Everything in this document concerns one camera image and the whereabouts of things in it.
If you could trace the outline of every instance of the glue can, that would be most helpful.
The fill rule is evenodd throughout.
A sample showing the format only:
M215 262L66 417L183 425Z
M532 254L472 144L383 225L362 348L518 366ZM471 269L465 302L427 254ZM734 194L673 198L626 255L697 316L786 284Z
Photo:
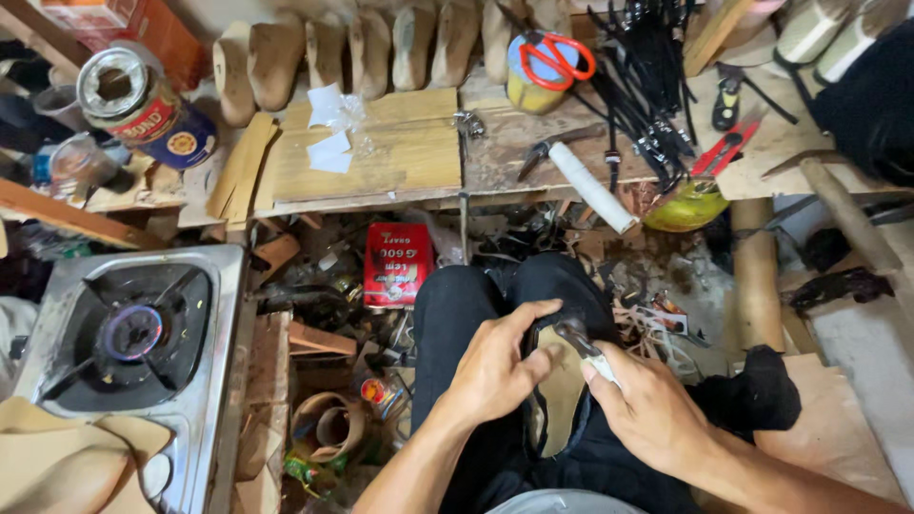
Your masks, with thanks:
M76 89L92 126L166 166L187 169L213 153L213 122L128 48L92 56L80 70Z
M508 47L508 100L520 112L527 114L545 114L552 111L565 98L564 91L551 91L546 88L537 86L527 77L524 67L520 61L520 46L526 43L523 35L515 37ZM556 48L562 54L562 57L572 67L578 66L580 54L576 49L568 45L557 43ZM552 53L544 43L537 45L537 50L549 56ZM547 66L543 61L534 56L527 56L529 66L533 73L541 79L562 82L558 73Z

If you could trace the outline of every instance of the gas stove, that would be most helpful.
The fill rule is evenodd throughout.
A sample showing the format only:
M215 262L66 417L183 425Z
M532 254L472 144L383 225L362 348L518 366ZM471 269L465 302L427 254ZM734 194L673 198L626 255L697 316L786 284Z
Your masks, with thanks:
M227 414L227 389L239 381L229 376L233 353L247 365L247 347L233 347L243 269L235 245L57 262L14 394L61 417L116 413L167 426L172 474L151 504L202 514L221 460L218 429L239 415Z

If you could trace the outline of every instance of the red label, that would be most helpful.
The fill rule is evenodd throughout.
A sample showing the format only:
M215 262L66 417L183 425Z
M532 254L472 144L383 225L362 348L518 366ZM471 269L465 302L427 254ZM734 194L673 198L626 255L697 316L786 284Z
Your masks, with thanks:
M413 305L434 266L434 251L425 225L372 223L365 248L365 305Z
M158 97L135 120L126 125L110 128L108 132L118 139L143 140L157 133L174 112L174 105L165 103L162 97Z

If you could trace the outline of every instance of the wrist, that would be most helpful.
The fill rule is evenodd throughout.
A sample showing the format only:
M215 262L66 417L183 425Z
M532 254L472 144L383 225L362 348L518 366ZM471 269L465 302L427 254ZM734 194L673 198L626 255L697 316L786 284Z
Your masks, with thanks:
M469 436L479 426L473 415L473 410L467 409L464 402L460 402L454 392L448 389L435 402L425 423L432 421L442 430Z

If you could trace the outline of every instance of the red scissors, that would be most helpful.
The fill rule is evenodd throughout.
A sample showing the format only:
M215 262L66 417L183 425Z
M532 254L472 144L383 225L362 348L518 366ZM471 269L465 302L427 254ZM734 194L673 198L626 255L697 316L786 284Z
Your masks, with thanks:
M597 63L593 59L593 54L590 53L590 50L587 49L580 41L572 39L571 37L560 36L559 34L553 34L552 32L537 32L530 27L526 22L522 21L517 15L515 15L511 9L508 9L504 5L495 2L498 5L498 8L502 11L502 14L505 15L508 22L513 25L521 34L521 36L526 39L526 43L521 44L520 46L520 65L524 69L527 77L533 81L534 84L541 88L548 89L550 91L564 91L571 87L571 84L574 83L575 79L578 80L587 80L593 76L594 71L597 69ZM549 49L549 52L552 54L552 57L547 56L543 52L537 50L537 45L543 43L546 45L546 48ZM581 71L571 66L568 61L562 57L562 53L556 48L556 43L561 43L563 45L568 45L578 51L580 55L587 61L587 70ZM558 73L559 77L563 79L561 82L555 82L553 80L546 80L542 77L534 74L533 70L530 68L530 56L533 56L543 62L543 64L549 66L551 69L555 70Z

